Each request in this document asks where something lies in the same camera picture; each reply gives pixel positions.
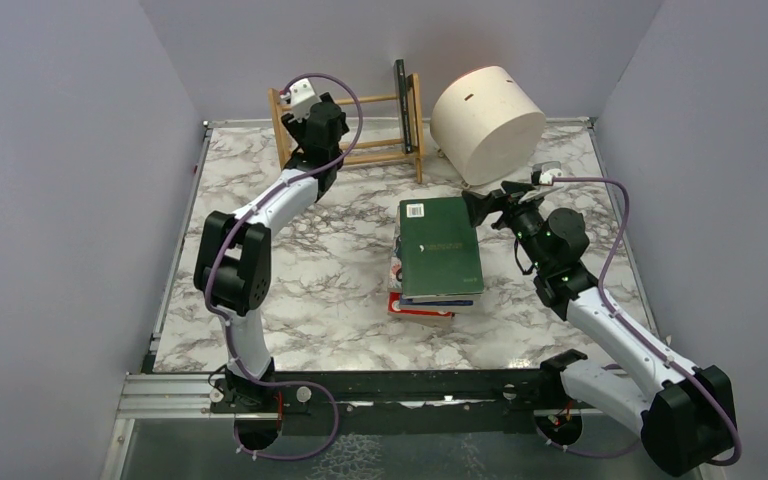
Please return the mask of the dark green hardcover book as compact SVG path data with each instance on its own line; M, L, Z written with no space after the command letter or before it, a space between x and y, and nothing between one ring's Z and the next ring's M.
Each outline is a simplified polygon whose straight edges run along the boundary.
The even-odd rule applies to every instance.
M393 74L398 100L402 150L404 154L410 154L413 152L413 144L410 128L407 75L403 59L399 58L394 61Z

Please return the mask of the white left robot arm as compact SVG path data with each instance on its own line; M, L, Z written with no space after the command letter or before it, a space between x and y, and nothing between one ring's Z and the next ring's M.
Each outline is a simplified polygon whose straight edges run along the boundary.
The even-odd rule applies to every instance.
M345 156L340 141L349 131L345 112L330 94L283 98L293 109L281 122L296 149L279 178L255 200L206 218L194 271L195 287L222 322L227 381L256 399L278 385L270 378L273 359L261 319L272 280L273 238L333 185Z

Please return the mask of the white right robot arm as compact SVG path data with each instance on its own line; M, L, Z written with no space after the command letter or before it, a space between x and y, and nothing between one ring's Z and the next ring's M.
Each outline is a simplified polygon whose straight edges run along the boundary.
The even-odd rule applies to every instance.
M589 246L581 213L540 205L548 180L538 185L503 182L487 194L464 191L472 226L498 214L495 230L509 229L515 252L524 252L541 302L594 340L621 370L610 372L577 351L542 363L558 390L597 408L629 431L663 472L681 476L702 464L729 466L742 457L728 375L701 368L627 317L582 261Z

